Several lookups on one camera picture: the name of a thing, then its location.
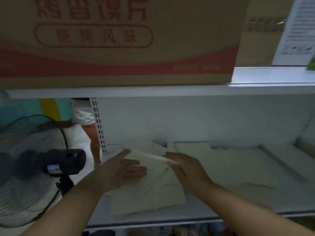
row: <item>fan label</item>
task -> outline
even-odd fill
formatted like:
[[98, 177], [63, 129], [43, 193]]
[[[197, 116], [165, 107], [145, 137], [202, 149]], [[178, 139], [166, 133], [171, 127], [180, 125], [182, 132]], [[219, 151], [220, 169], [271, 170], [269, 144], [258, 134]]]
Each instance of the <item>fan label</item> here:
[[61, 174], [61, 170], [60, 170], [60, 167], [59, 165], [50, 165], [50, 166], [47, 166], [47, 170], [50, 174]]

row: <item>fan stand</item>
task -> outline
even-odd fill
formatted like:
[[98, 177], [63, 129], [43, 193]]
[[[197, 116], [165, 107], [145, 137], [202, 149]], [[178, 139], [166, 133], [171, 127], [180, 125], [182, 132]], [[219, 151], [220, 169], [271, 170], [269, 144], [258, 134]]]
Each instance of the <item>fan stand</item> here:
[[61, 191], [62, 197], [64, 197], [65, 194], [67, 194], [74, 187], [74, 183], [70, 179], [69, 175], [62, 174], [60, 176], [59, 182], [56, 183], [56, 186]]

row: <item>white shorts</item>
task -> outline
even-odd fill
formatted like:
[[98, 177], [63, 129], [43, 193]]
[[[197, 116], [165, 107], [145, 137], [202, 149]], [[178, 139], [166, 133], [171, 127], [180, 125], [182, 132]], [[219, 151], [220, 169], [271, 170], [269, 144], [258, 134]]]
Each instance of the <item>white shorts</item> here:
[[73, 117], [81, 126], [88, 126], [94, 121], [94, 112], [90, 101], [71, 99]]

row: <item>right arm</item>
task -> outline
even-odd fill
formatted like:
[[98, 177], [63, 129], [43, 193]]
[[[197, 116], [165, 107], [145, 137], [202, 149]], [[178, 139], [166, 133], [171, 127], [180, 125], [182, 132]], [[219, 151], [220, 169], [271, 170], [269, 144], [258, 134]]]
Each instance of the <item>right arm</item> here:
[[200, 162], [181, 153], [166, 156], [182, 186], [208, 205], [239, 236], [314, 236], [315, 232], [247, 201], [210, 180]]

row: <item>cardboard box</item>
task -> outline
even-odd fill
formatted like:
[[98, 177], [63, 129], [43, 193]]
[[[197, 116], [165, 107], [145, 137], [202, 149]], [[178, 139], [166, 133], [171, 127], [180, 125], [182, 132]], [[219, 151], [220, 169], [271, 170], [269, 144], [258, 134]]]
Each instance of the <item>cardboard box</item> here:
[[293, 1], [249, 1], [236, 66], [271, 66]]
[[1, 88], [230, 82], [247, 3], [0, 0]]

